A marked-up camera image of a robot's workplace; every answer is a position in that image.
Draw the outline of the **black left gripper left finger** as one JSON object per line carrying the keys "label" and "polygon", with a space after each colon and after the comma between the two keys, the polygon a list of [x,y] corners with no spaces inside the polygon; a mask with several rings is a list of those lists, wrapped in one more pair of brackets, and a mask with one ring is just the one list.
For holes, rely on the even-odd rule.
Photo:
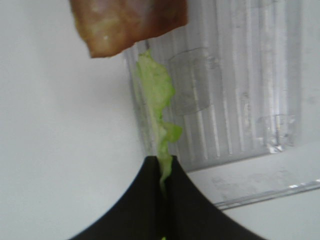
{"label": "black left gripper left finger", "polygon": [[165,240],[165,199],[160,166],[148,156],[121,198],[72,240]]}

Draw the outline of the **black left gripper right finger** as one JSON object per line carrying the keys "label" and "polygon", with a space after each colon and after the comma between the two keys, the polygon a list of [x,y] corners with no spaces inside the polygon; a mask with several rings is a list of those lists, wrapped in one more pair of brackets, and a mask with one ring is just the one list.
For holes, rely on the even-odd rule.
{"label": "black left gripper right finger", "polygon": [[165,181],[168,240],[254,240],[255,233],[232,220],[193,184],[177,158]]}

